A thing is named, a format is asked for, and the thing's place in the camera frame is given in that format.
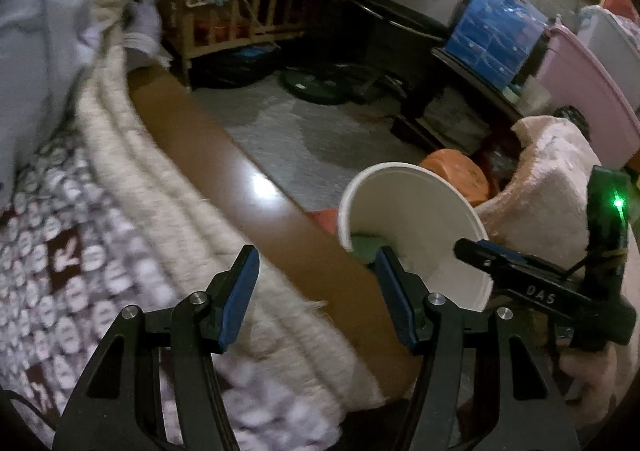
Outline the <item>brown wooden bed frame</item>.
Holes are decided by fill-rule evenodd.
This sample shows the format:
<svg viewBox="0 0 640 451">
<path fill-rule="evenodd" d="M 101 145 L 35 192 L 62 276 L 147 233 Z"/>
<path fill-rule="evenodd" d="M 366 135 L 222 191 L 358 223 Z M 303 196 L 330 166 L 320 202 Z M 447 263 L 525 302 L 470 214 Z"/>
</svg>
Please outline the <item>brown wooden bed frame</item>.
<svg viewBox="0 0 640 451">
<path fill-rule="evenodd" d="M 401 398 L 418 376 L 421 360 L 396 338 L 373 273 L 343 249 L 268 179 L 159 65 L 127 76 L 129 96 L 156 145 L 201 196 L 216 206 L 262 255 L 283 271 L 346 336 L 388 399 Z"/>
</svg>

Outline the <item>pink storage bin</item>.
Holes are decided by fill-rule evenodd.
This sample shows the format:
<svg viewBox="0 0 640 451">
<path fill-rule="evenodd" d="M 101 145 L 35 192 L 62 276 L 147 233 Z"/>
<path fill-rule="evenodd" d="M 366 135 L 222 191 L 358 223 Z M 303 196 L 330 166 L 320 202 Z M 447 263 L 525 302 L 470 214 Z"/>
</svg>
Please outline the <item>pink storage bin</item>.
<svg viewBox="0 0 640 451">
<path fill-rule="evenodd" d="M 623 168 L 639 150 L 639 119 L 602 63 L 566 26 L 547 28 L 548 48 L 535 75 L 554 107 L 575 107 L 588 122 L 603 166 Z"/>
</svg>

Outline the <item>white storage box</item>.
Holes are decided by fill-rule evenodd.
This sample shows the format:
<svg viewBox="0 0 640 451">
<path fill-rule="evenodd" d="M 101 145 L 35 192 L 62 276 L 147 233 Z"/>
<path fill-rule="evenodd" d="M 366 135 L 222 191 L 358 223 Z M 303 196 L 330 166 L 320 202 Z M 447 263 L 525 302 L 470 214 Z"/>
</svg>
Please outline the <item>white storage box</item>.
<svg viewBox="0 0 640 451">
<path fill-rule="evenodd" d="M 600 6 L 588 6 L 580 10 L 577 37 L 639 114 L 639 26 Z"/>
</svg>

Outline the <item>blue plastic drawer unit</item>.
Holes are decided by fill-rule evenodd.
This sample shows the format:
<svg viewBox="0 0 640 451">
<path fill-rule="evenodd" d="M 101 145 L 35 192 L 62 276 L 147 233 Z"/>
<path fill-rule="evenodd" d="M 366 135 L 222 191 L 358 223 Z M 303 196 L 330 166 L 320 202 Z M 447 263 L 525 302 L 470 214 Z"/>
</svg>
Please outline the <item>blue plastic drawer unit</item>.
<svg viewBox="0 0 640 451">
<path fill-rule="evenodd" d="M 444 51 L 502 90 L 521 70 L 547 23 L 528 0 L 470 0 Z"/>
</svg>

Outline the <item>black fan base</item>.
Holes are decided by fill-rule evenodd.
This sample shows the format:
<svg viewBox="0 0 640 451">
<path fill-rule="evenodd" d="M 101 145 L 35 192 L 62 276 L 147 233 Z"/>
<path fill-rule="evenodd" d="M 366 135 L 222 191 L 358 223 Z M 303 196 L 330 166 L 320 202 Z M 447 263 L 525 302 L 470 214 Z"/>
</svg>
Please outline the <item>black fan base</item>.
<svg viewBox="0 0 640 451">
<path fill-rule="evenodd" d="M 354 101 L 352 87 L 328 74 L 317 75 L 287 68 L 280 73 L 279 81 L 292 96 L 309 103 L 335 106 Z"/>
</svg>

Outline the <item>orange plastic stool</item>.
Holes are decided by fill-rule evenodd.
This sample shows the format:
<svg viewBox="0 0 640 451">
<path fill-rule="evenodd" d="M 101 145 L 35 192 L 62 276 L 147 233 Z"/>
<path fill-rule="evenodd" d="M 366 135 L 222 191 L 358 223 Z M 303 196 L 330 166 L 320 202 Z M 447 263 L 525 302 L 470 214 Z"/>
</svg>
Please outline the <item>orange plastic stool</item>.
<svg viewBox="0 0 640 451">
<path fill-rule="evenodd" d="M 420 166 L 448 181 L 473 207 L 491 198 L 489 181 L 480 166 L 458 150 L 437 150 L 427 155 Z"/>
</svg>

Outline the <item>cream quilted bed cover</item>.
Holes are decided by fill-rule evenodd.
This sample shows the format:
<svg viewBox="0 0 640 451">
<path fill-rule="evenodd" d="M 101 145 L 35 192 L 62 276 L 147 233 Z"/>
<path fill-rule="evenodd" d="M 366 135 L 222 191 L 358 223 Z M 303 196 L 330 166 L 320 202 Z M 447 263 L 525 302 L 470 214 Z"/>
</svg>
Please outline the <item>cream quilted bed cover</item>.
<svg viewBox="0 0 640 451">
<path fill-rule="evenodd" d="M 204 289 L 229 268 L 246 238 L 205 200 L 160 151 L 129 98 L 125 0 L 94 0 L 99 50 L 80 90 L 77 124 L 93 168 L 151 246 L 149 266 L 137 265 L 146 298 Z M 285 405 L 322 416 L 330 425 L 346 413 L 380 407 L 373 374 L 320 306 L 308 301 L 268 261 L 257 280 L 239 341 L 214 363 L 231 385 L 236 407 L 276 411 Z"/>
</svg>

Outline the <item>grey blue blanket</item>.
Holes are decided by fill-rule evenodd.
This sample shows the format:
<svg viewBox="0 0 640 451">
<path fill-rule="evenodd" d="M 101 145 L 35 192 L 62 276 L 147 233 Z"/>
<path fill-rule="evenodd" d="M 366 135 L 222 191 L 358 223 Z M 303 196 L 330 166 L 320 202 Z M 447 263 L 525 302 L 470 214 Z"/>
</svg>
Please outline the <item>grey blue blanket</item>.
<svg viewBox="0 0 640 451">
<path fill-rule="evenodd" d="M 94 0 L 1 0 L 1 204 L 61 125 L 99 45 Z"/>
</svg>

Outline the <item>green white snack bag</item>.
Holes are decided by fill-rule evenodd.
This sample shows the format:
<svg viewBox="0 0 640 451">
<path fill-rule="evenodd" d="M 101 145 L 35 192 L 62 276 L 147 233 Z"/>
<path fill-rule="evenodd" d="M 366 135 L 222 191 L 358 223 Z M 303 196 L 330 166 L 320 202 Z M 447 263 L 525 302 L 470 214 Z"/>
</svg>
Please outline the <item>green white snack bag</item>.
<svg viewBox="0 0 640 451">
<path fill-rule="evenodd" d="M 388 245 L 388 242 L 383 237 L 368 234 L 354 234 L 350 239 L 350 243 L 352 243 L 350 252 L 365 266 L 374 263 L 378 251 Z"/>
</svg>

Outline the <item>white plastic trash bucket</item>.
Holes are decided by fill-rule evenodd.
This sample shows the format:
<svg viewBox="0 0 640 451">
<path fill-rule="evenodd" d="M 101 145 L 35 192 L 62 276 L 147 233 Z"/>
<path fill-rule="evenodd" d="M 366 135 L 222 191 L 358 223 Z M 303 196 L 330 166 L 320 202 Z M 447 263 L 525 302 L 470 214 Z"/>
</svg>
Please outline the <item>white plastic trash bucket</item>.
<svg viewBox="0 0 640 451">
<path fill-rule="evenodd" d="M 383 242 L 430 291 L 466 310 L 486 308 L 491 277 L 457 260 L 454 244 L 486 240 L 487 231 L 463 195 L 434 172 L 395 162 L 360 171 L 342 195 L 336 229 L 347 252 Z"/>
</svg>

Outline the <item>pink fluffy towel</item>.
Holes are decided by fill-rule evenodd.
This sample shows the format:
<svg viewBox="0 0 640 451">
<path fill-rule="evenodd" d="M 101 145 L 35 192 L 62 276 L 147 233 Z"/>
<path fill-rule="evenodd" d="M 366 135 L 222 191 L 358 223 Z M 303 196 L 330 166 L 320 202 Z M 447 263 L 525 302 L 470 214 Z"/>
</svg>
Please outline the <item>pink fluffy towel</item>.
<svg viewBox="0 0 640 451">
<path fill-rule="evenodd" d="M 587 182 L 600 163 L 589 142 L 567 119 L 530 116 L 512 131 L 521 151 L 504 191 L 475 211 L 491 241 L 567 268 L 588 244 Z M 561 370 L 584 383 L 570 413 L 578 429 L 607 419 L 624 399 L 639 370 L 639 327 L 626 346 L 600 353 L 566 349 Z"/>
</svg>

